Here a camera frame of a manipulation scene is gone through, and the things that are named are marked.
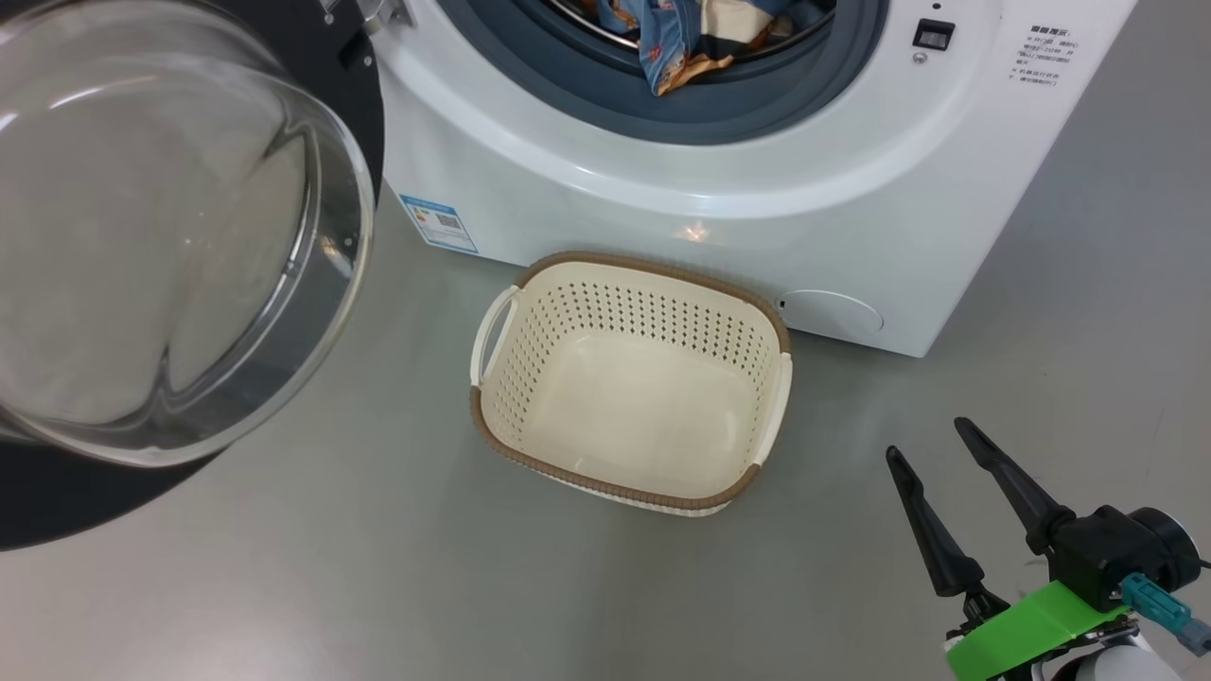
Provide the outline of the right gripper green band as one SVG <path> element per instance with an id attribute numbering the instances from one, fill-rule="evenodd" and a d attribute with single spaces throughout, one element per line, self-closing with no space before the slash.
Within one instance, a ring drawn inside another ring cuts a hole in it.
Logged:
<path id="1" fill-rule="evenodd" d="M 953 427 L 1025 526 L 1031 551 L 1051 555 L 1055 531 L 1077 520 L 1077 514 L 1054 499 L 972 419 L 957 417 Z M 982 586 L 982 567 L 939 520 L 920 476 L 895 445 L 886 450 L 886 467 L 935 594 L 940 599 L 964 595 L 966 620 L 948 634 L 946 643 L 946 662 L 957 680 L 1029 679 L 1034 666 L 1054 656 L 1136 633 L 1136 620 L 1126 608 L 1100 612 L 1058 582 L 1017 603 L 995 599 Z"/>

